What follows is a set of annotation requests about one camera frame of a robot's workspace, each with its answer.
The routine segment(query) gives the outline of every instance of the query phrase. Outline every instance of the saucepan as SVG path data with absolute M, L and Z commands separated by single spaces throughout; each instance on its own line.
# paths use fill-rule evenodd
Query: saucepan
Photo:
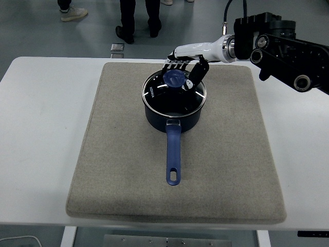
M 173 69 L 163 75 L 160 70 L 150 75 L 142 86 L 147 120 L 167 134 L 166 180 L 170 185 L 178 185 L 181 179 L 181 133 L 196 125 L 207 96 L 202 81 L 192 88 L 189 74 Z

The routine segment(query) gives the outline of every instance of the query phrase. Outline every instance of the navy blue pot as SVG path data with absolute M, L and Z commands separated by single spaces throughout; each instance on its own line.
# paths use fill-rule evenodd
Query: navy blue pot
M 205 104 L 207 91 L 202 82 L 192 90 L 168 87 L 161 71 L 150 75 L 142 87 L 142 99 L 149 123 L 167 133 L 166 179 L 170 185 L 180 182 L 180 134 L 192 129 L 198 122 Z

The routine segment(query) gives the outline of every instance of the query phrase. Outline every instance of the white robotic hand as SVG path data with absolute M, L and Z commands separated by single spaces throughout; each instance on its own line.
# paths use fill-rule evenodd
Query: white robotic hand
M 182 89 L 188 91 L 195 88 L 209 70 L 208 62 L 231 63 L 236 61 L 234 55 L 234 36 L 223 35 L 213 43 L 197 43 L 177 47 L 166 59 L 162 74 L 167 70 L 179 69 L 185 71 L 186 66 L 193 60 L 199 62 L 193 67 L 189 79 Z

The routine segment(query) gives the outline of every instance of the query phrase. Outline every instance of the white sneaker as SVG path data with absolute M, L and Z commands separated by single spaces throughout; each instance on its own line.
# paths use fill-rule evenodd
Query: white sneaker
M 75 19 L 82 18 L 88 14 L 88 10 L 83 8 L 76 8 L 75 6 L 70 6 L 68 9 L 68 12 L 65 13 L 62 10 L 60 10 L 62 13 L 61 20 L 62 22 L 69 22 Z
M 160 3 L 164 5 L 173 5 L 173 0 L 160 0 Z

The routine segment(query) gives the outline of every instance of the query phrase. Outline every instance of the handle hole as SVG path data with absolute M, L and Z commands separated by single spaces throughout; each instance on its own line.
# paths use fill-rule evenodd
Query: handle hole
M 177 180 L 177 169 L 176 168 L 171 168 L 171 170 L 170 170 L 170 180 L 171 181 L 176 181 Z

